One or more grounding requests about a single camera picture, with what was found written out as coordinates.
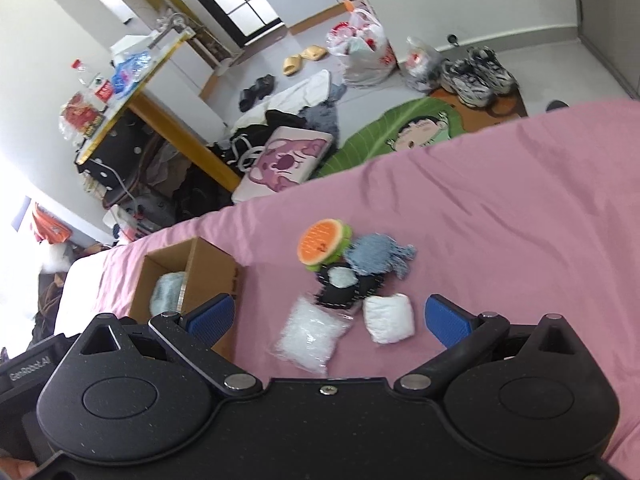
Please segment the large white plastic bag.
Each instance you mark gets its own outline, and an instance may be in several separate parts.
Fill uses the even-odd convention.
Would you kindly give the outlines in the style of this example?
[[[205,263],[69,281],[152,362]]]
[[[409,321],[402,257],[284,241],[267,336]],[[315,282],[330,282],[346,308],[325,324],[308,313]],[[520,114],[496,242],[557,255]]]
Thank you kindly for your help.
[[[353,8],[347,21],[331,28],[326,48],[341,64],[344,84],[352,88],[380,84],[397,65],[382,24],[363,8]]]

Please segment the white soft pad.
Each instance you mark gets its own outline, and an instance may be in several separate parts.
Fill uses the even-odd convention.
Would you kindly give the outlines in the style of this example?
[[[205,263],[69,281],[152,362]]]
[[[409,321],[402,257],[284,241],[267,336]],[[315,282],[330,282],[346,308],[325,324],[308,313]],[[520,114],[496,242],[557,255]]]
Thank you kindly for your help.
[[[375,344],[396,344],[414,335],[413,307],[408,296],[370,296],[363,301],[364,324]]]

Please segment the left grey sneaker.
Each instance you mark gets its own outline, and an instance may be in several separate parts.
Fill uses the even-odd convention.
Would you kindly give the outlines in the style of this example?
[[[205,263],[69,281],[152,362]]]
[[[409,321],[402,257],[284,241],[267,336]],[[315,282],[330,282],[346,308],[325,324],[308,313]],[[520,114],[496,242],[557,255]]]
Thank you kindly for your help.
[[[495,92],[475,73],[467,60],[443,60],[440,64],[440,86],[471,108],[488,107],[496,98]]]

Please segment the pink bear cushion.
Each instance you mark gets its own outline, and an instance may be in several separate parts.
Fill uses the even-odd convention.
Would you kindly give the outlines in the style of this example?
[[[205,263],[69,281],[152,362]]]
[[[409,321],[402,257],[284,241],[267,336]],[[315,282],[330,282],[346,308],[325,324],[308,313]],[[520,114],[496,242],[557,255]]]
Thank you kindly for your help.
[[[279,127],[264,146],[250,148],[238,162],[243,171],[232,193],[235,204],[271,196],[307,181],[332,148],[334,136],[301,128]]]

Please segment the black white tote bag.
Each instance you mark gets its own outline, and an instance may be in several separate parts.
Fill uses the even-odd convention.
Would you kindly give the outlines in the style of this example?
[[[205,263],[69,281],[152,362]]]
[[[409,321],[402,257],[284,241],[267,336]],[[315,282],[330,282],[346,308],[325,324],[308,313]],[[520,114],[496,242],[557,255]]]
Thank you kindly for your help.
[[[241,158],[249,151],[255,153],[256,148],[263,148],[280,127],[305,129],[307,121],[303,117],[280,110],[267,110],[263,124],[253,122],[246,127],[239,128],[230,138],[218,141],[208,149],[236,174],[242,176],[245,174],[245,170],[241,166]]]

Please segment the black polka dot chair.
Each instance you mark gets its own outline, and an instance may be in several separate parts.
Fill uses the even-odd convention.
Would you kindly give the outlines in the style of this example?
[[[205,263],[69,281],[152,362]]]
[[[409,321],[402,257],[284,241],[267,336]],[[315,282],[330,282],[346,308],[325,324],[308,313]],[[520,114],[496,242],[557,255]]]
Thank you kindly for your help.
[[[78,174],[88,174],[106,189],[109,200],[125,196],[142,180],[153,157],[165,140],[138,115],[127,110],[101,144],[81,164],[75,160]]]

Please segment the right grey sneaker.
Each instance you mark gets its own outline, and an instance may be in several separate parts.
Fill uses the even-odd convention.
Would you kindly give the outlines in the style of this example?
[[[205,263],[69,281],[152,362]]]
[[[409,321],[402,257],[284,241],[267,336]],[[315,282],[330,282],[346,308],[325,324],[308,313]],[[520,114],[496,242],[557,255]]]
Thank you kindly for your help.
[[[477,73],[498,96],[508,96],[518,86],[518,82],[514,76],[500,63],[496,52],[491,48],[469,48],[468,60],[473,66],[475,73]]]

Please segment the yellow slipper near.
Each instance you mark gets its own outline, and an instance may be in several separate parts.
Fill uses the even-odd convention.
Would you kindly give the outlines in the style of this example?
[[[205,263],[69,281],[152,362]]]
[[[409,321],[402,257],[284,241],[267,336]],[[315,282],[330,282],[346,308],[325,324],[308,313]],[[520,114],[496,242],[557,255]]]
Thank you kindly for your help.
[[[288,56],[282,65],[282,73],[285,77],[292,77],[302,68],[303,58],[299,55]]]

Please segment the white towel on floor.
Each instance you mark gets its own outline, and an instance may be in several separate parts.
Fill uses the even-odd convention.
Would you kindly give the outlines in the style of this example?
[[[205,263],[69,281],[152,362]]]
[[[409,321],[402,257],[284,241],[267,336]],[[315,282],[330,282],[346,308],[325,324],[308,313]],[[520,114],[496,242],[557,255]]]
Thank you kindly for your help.
[[[324,102],[331,90],[331,73],[320,70],[298,84],[287,88],[273,96],[267,96],[262,102],[244,113],[231,127],[230,131],[252,125],[263,125],[268,110],[280,110],[286,114],[296,115],[305,107],[313,107]]]

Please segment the red snack packet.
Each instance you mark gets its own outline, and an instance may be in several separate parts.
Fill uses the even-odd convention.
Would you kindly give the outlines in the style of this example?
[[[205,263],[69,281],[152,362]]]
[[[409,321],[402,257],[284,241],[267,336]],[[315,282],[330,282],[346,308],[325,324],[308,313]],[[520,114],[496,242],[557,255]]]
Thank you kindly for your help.
[[[104,114],[82,93],[76,92],[58,115],[58,130],[70,142],[91,139],[104,122]]]

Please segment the green leaf cartoon rug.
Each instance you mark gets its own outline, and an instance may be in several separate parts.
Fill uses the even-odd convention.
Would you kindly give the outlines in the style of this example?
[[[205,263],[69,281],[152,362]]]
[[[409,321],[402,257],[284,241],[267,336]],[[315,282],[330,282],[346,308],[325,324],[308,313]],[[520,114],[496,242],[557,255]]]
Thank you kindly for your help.
[[[381,155],[425,148],[462,133],[462,117],[451,104],[435,98],[405,102],[350,136],[312,177],[323,178]]]

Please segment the black stitched plush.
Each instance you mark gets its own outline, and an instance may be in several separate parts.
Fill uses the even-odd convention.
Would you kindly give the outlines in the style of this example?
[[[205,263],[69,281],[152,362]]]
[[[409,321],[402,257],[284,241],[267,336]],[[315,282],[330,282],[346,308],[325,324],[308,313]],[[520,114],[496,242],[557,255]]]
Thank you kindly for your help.
[[[360,275],[346,262],[322,266],[316,273],[320,290],[316,303],[334,310],[349,310],[358,302],[375,295],[383,286],[383,274]]]

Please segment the clear bag white stuffing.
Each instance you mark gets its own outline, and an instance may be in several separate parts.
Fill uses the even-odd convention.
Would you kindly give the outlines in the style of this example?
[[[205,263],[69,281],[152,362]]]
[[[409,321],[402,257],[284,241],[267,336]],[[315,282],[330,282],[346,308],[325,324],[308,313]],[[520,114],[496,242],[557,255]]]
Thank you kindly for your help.
[[[272,354],[310,374],[326,377],[337,344],[352,324],[352,315],[321,307],[311,297],[300,296],[272,347]]]

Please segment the black sandal far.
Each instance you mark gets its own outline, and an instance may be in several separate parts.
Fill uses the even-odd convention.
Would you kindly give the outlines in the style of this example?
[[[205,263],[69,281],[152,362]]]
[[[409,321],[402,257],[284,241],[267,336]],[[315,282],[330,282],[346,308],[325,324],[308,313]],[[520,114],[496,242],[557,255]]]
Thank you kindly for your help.
[[[263,99],[265,96],[269,96],[276,85],[276,78],[273,75],[267,74],[265,76],[256,79],[254,84],[255,96],[258,100]]]

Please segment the orange hanging bag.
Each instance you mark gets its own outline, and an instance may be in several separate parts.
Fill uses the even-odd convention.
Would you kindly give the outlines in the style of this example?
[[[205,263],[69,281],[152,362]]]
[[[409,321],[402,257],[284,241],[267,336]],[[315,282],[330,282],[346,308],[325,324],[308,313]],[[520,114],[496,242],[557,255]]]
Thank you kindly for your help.
[[[50,245],[66,243],[73,234],[68,226],[38,204],[32,207],[30,228],[38,243],[47,242]]]

